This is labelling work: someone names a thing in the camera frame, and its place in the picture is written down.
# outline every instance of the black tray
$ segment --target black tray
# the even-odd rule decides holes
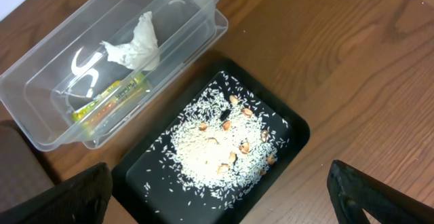
[[[223,73],[234,79],[225,80]],[[229,97],[234,91],[227,92],[227,88],[235,84],[242,84],[245,88],[243,91],[236,91],[235,94],[246,93],[246,90],[249,90],[253,93],[250,96],[255,102],[261,100],[261,108],[254,111],[255,114],[259,111],[268,113],[271,118],[264,121],[267,123],[265,127],[271,126],[277,131],[276,140],[289,139],[289,143],[277,147],[278,161],[262,176],[251,192],[242,196],[242,200],[236,201],[233,208],[224,210],[224,201],[221,202],[209,194],[201,198],[195,195],[194,191],[183,191],[181,185],[176,182],[177,173],[168,167],[161,168],[159,163],[163,146],[170,147],[170,138],[163,137],[162,143],[154,142],[161,134],[167,133],[167,129],[172,125],[180,123],[182,117],[178,115],[206,87],[219,87],[225,97]],[[287,121],[288,125],[285,125],[282,119]],[[113,196],[139,223],[238,223],[306,145],[309,133],[305,120],[232,60],[224,59],[213,64],[194,81],[182,96],[172,103],[171,109],[155,122],[153,132],[138,143],[112,170]],[[143,186],[146,183],[152,186],[149,193]],[[211,209],[211,206],[219,205],[220,208]]]

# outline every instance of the wooden table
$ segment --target wooden table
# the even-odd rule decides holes
[[[28,0],[0,22],[0,72],[87,0]],[[311,139],[244,223],[335,223],[326,188],[340,159],[434,206],[434,9],[421,0],[221,0],[214,46],[303,116]],[[113,167],[217,52],[206,54],[103,148],[46,153],[67,179]],[[4,109],[1,119],[9,118]],[[107,223],[131,217],[113,202]]]

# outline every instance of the white tissue paper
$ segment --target white tissue paper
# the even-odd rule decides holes
[[[159,64],[157,38],[155,37],[154,26],[152,25],[152,12],[146,12],[140,16],[134,37],[129,43],[111,45],[102,41],[107,50],[108,61],[116,62],[128,69],[136,69],[141,64],[148,63],[143,70],[151,71]]]

